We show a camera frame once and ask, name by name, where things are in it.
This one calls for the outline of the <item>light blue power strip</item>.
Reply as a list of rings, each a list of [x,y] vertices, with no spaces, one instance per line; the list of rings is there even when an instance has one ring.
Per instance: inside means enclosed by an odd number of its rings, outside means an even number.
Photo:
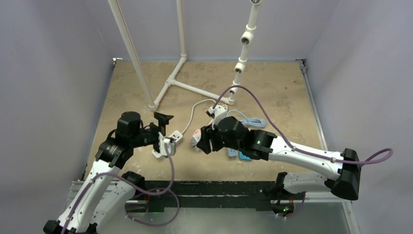
[[[239,156],[239,151],[231,149],[231,148],[227,148],[227,155],[229,158],[236,158]]]

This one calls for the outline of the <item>white USB power strip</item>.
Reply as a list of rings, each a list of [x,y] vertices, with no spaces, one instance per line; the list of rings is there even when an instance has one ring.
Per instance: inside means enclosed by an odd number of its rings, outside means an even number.
[[[158,133],[158,150],[153,149],[152,155],[155,158],[169,157],[176,153],[177,145],[183,140],[183,134],[179,131],[174,131],[169,136],[164,136],[162,133]]]

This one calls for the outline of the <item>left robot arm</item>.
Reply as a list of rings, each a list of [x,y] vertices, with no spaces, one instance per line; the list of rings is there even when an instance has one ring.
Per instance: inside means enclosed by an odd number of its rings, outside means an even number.
[[[56,220],[43,227],[46,234],[97,234],[129,199],[163,195],[164,189],[145,189],[143,176],[126,172],[119,175],[138,147],[153,146],[162,156],[170,158],[176,152],[176,142],[166,136],[166,126],[173,118],[159,112],[158,121],[145,126],[138,112],[124,112],[106,140],[99,145],[91,170],[70,205]]]

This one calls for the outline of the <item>pink cube adapter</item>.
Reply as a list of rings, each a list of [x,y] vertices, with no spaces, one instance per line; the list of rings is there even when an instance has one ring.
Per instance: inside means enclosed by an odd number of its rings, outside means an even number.
[[[191,147],[192,147],[193,149],[198,149],[197,144],[198,144],[198,142],[200,141],[200,139],[201,139],[201,130],[200,130],[200,129],[197,129],[197,130],[193,133],[193,135],[192,135],[192,137],[191,137],[191,141],[190,141]]]

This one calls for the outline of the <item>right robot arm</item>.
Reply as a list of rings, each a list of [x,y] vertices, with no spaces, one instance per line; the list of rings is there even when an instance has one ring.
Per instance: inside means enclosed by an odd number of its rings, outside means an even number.
[[[361,166],[353,149],[332,152],[288,145],[281,136],[250,130],[235,117],[202,127],[196,146],[205,154],[230,148],[253,160],[286,162],[310,170],[304,174],[279,173],[272,190],[279,198],[308,191],[328,191],[350,201],[359,198]]]

